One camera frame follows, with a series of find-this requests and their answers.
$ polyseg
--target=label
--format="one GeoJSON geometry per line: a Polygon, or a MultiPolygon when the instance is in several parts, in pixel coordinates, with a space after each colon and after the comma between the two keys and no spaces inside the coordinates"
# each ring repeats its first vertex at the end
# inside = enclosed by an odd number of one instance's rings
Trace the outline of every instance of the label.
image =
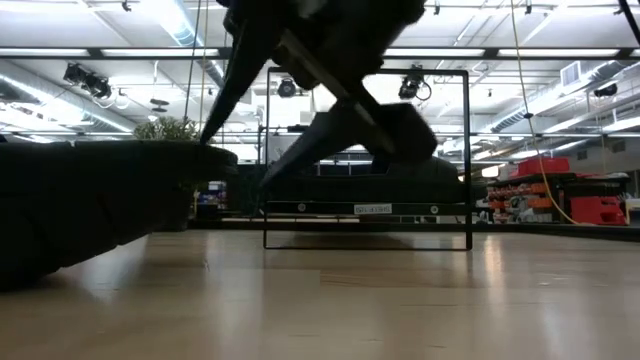
{"type": "Polygon", "coordinates": [[[369,215],[369,214],[391,214],[391,204],[366,204],[366,205],[354,205],[353,213],[355,215],[369,215]]]}

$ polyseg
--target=fluorescent light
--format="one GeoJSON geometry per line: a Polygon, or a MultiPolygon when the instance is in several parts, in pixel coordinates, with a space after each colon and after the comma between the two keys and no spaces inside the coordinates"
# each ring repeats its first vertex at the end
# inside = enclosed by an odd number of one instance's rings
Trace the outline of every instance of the fluorescent light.
{"type": "Polygon", "coordinates": [[[572,127],[573,125],[579,123],[580,120],[578,119],[571,119],[571,120],[567,120],[567,121],[563,121],[559,124],[553,125],[552,127],[546,129],[544,132],[546,133],[550,133],[550,132],[557,132],[560,130],[565,130],[568,129],[570,127],[572,127]]]}
{"type": "Polygon", "coordinates": [[[604,128],[602,128],[602,131],[613,132],[613,131],[624,130],[624,129],[628,129],[636,126],[640,126],[640,117],[631,118],[627,120],[620,120],[611,125],[605,126],[604,128]]]}
{"type": "Polygon", "coordinates": [[[13,137],[21,139],[21,140],[25,140],[25,141],[39,143],[39,144],[49,144],[49,143],[53,142],[53,140],[51,140],[51,139],[47,139],[47,138],[44,138],[44,137],[38,136],[38,135],[31,135],[29,137],[20,136],[20,135],[13,135],[13,137]]]}
{"type": "MultiPolygon", "coordinates": [[[[549,151],[549,150],[548,149],[540,149],[540,154],[544,154],[547,151],[549,151]]],[[[526,159],[526,158],[530,158],[530,157],[536,156],[536,155],[538,155],[537,151],[535,151],[535,150],[527,150],[527,151],[521,151],[519,153],[512,154],[509,157],[514,158],[514,159],[526,159]]]]}
{"type": "Polygon", "coordinates": [[[482,177],[498,177],[500,175],[500,166],[491,166],[488,168],[482,169],[482,177]]]}
{"type": "Polygon", "coordinates": [[[491,151],[487,150],[487,151],[483,151],[481,153],[477,153],[476,155],[473,156],[473,159],[474,160],[482,160],[484,158],[488,158],[491,155],[493,155],[491,153],[491,151]]]}
{"type": "Polygon", "coordinates": [[[640,133],[615,133],[615,134],[608,134],[608,137],[613,137],[613,138],[636,138],[636,137],[640,137],[640,133]]]}
{"type": "Polygon", "coordinates": [[[119,56],[119,57],[170,57],[170,56],[184,56],[188,57],[192,54],[196,57],[202,57],[203,54],[207,56],[218,56],[220,53],[217,49],[193,49],[189,48],[175,48],[175,49],[104,49],[102,54],[106,57],[119,56]]]}
{"type": "Polygon", "coordinates": [[[542,137],[546,138],[596,138],[600,137],[600,134],[563,134],[563,133],[553,133],[553,134],[542,134],[542,137]]]}
{"type": "Polygon", "coordinates": [[[132,133],[114,133],[114,132],[88,132],[86,136],[133,136],[132,133]]]}
{"type": "MultiPolygon", "coordinates": [[[[452,164],[456,164],[456,165],[462,165],[464,164],[464,161],[462,160],[452,160],[449,161],[452,164]]],[[[503,165],[503,164],[508,164],[509,162],[506,160],[482,160],[482,161],[472,161],[471,162],[474,165],[503,165]]]]}
{"type": "Polygon", "coordinates": [[[580,145],[585,143],[586,140],[578,140],[578,141],[574,141],[574,142],[570,142],[568,144],[564,144],[562,146],[558,146],[555,151],[562,151],[562,150],[567,150],[567,149],[571,149],[574,146],[580,145]]]}
{"type": "MultiPolygon", "coordinates": [[[[584,56],[584,57],[600,57],[614,56],[620,50],[618,49],[520,49],[520,56],[528,57],[545,57],[545,56],[584,56]]],[[[501,49],[498,56],[517,56],[516,49],[501,49]]]]}
{"type": "Polygon", "coordinates": [[[89,56],[86,49],[0,48],[0,56],[89,56]]]}
{"type": "Polygon", "coordinates": [[[415,56],[415,57],[481,57],[484,49],[412,49],[412,48],[390,48],[385,51],[384,56],[415,56]]]}

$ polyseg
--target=light wood floor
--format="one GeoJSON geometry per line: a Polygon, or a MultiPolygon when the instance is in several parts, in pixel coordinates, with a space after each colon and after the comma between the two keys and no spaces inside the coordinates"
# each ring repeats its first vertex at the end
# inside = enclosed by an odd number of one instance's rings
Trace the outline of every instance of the light wood floor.
{"type": "Polygon", "coordinates": [[[630,243],[477,234],[471,253],[263,251],[260,232],[191,231],[0,294],[4,360],[639,358],[630,243]]]}

